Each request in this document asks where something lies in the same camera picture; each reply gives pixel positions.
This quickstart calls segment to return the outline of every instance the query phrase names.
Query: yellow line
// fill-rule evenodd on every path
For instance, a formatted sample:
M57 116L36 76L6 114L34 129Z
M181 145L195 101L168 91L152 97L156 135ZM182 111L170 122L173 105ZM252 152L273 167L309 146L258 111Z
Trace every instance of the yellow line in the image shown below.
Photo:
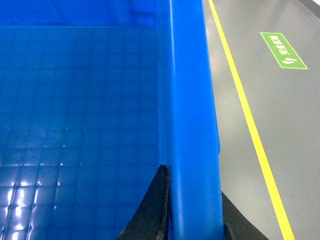
M283 239L284 240L295 240L295 237L294 237L294 234L292 232L292 229L291 229L291 226L290 226L290 223L289 223L289 220L288 220L284 205L282 203L282 200L281 200L281 197L280 197L280 194L279 194L279 191L278 191L274 176L273 176L273 174L271 172L271 168L270 168L270 165L269 165L269 162L268 162L264 147L262 145L262 142L261 142L261 139L260 139L256 124L255 124L254 118L252 116L252 113L251 113L251 110L250 110L250 107L249 107L249 103L248 103L244 88L242 86L242 83L241 83L241 80L240 80L240 77L239 77L239 74L238 74L234 59L233 59L233 57L231 55L231 52L230 52L230 49L229 49L229 45L227 43L227 39L226 39L224 31L222 29L222 26L221 26L221 23L220 23L216 8L215 8L214 3L213 3L212 0L208 0L208 1L209 1L209 4L210 4L210 8L211 8L211 11L212 11L212 14L213 14L213 18L214 18L216 27L218 29L218 32L219 32L219 35L220 35L220 38L221 38L221 41L222 41L222 45L223 45L223 48L224 48L224 51L225 51L225 55L226 55L227 61L228 61L229 66L230 66L230 70L231 70L231 73L232 73L232 76L233 76L233 80L234 80L234 83L235 83L236 90L237 90L239 98L240 98L240 102L241 102L241 106L242 106L242 109L243 109L243 112L244 112L246 123L248 125L249 131L250 131L250 135L251 135L251 138L252 138L252 141L253 141L253 145L254 145L258 160L260 162L261 170L262 170L262 173L263 173L263 176L264 176L264 180L265 180L267 189L269 191L269 195L270 195L270 198L271 198L271 201L272 201L272 204L273 204L273 208L274 208L274 211L275 211L276 218L278 220L278 223L279 223L279 226L280 226L280 229L281 229L281 233L282 233Z

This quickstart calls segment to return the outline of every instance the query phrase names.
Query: grid pattern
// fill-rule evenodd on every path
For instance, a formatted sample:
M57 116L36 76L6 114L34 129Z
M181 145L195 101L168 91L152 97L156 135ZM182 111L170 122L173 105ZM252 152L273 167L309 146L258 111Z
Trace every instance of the grid pattern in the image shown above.
M125 227L158 167L156 40L143 27L0 27L0 239Z

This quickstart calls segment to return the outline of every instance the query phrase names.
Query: green floor sign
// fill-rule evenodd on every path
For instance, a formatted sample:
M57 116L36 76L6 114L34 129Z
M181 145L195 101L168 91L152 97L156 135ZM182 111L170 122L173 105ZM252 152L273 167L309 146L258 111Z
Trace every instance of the green floor sign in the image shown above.
M283 69L308 69L282 33L261 32L261 35Z

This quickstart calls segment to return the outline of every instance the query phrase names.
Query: blue plastic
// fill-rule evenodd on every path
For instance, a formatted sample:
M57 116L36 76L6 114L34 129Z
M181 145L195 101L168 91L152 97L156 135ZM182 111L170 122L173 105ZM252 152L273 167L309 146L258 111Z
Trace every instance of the blue plastic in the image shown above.
M170 237L223 239L202 1L0 10L1 238L114 239L166 164Z

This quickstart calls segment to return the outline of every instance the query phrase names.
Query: gray floor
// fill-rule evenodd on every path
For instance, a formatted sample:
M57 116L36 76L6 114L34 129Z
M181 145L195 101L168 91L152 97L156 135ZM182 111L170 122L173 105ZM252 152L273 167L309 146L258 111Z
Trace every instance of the gray floor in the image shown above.
M203 0L223 192L283 239L208 0ZM296 240L320 234L320 18L297 0L213 0ZM309 70L282 69L260 32L283 33Z
M314 15L320 18L320 0L299 0Z

